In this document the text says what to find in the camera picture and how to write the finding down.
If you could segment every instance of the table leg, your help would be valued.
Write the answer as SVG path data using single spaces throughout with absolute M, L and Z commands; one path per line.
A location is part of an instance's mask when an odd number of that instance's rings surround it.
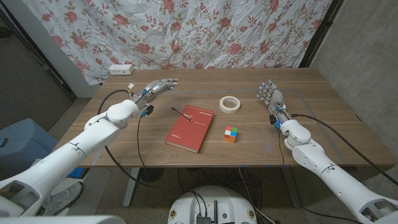
M 139 168 L 132 168 L 130 175 L 133 178 L 137 179 L 138 173 L 139 173 Z M 124 194 L 123 207 L 128 208 L 131 205 L 132 195 L 134 193 L 135 188 L 136 188 L 136 182 L 133 181 L 132 179 L 129 179 L 129 182 L 127 184 L 126 193 Z
M 289 193 L 290 199 L 292 201 L 292 205 L 295 208 L 300 208 L 300 204 L 297 202 L 299 200 L 299 193 L 297 192 L 296 185 L 294 183 L 292 170 L 289 167 L 281 167 L 285 183 L 287 186 L 287 191 Z

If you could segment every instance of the tabletop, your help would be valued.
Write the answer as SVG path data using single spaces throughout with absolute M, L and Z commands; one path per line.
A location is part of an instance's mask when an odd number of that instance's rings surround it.
M 179 78 L 178 86 L 157 97 L 151 104 L 154 112 L 141 119 L 139 145 L 147 167 L 269 167 L 298 166 L 292 152 L 284 146 L 285 136 L 269 124 L 267 106 L 256 98 L 258 87 L 271 78 L 282 91 L 290 113 L 307 114 L 326 122 L 343 135 L 373 163 L 390 166 L 394 158 L 368 127 L 311 68 L 202 69 L 202 70 L 135 70 L 132 75 L 110 76 L 87 104 L 56 148 L 83 131 L 85 123 L 96 115 L 102 99 L 111 91 L 127 89 L 140 92 L 151 81 Z M 233 114 L 220 110 L 224 96 L 235 96 L 241 108 Z M 126 93 L 111 96 L 103 111 L 128 97 Z M 165 138 L 178 119 L 170 108 L 182 111 L 185 105 L 215 111 L 199 153 L 165 144 Z M 326 155 L 341 166 L 365 166 L 340 138 L 326 127 L 308 118 L 296 118 L 325 150 Z M 138 119 L 131 119 L 114 142 L 109 145 L 116 160 L 126 167 L 142 167 L 137 151 Z M 236 142 L 224 141 L 227 126 L 238 129 Z M 115 166 L 105 150 L 89 155 L 80 167 Z

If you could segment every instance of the sneaker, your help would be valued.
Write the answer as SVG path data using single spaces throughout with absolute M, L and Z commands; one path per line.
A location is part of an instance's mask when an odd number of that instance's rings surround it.
M 39 215 L 55 215 L 65 207 L 72 206 L 83 192 L 83 183 L 77 182 L 55 195 L 48 196 L 42 205 Z

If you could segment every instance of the power strip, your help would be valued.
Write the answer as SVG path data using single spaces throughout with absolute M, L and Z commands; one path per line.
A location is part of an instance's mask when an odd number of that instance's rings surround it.
M 109 71 L 111 75 L 131 75 L 134 67 L 132 65 L 112 65 Z

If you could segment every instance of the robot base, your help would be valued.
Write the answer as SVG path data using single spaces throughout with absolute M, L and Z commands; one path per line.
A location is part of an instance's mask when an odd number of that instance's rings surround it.
M 236 223 L 256 224 L 257 219 L 253 206 L 242 195 L 226 187 L 207 185 L 193 189 L 206 202 L 207 219 L 205 219 L 205 206 L 199 196 L 199 205 L 195 195 L 187 192 L 179 197 L 172 205 L 169 213 L 168 224 L 199 224 L 209 223 Z

